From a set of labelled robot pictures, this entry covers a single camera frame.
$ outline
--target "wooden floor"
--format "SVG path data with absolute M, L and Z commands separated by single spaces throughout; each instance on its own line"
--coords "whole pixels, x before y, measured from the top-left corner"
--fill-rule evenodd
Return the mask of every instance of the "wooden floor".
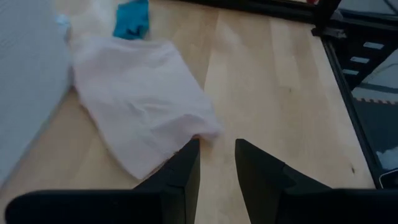
M 111 35 L 117 3 L 56 0 L 73 35 Z M 249 223 L 234 141 L 244 138 L 330 187 L 374 187 L 322 43 L 308 24 L 150 1 L 150 36 L 174 42 L 225 128 L 201 145 L 196 223 Z M 0 191 L 0 210 L 36 189 L 130 189 L 71 90 Z

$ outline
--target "blue cloth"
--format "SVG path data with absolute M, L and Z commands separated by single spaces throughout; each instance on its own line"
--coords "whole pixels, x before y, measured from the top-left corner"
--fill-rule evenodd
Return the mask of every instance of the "blue cloth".
M 113 35 L 126 40 L 143 39 L 149 28 L 148 0 L 120 4 Z

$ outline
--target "light wood surface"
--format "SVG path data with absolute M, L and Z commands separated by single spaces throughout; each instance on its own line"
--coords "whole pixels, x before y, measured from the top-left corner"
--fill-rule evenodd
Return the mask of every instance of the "light wood surface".
M 111 35 L 117 2 L 56 0 L 72 39 Z M 150 1 L 150 36 L 170 39 L 214 102 L 224 134 L 201 143 L 196 223 L 249 223 L 234 161 L 244 138 L 330 187 L 373 182 L 322 43 L 308 24 Z M 131 189 L 71 90 L 0 191 L 0 210 L 36 189 Z

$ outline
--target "teal fabric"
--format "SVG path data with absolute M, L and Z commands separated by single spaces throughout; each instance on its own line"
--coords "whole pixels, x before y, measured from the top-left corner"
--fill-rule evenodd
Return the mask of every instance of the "teal fabric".
M 126 40 L 143 39 L 149 28 L 148 0 L 120 4 L 113 35 Z

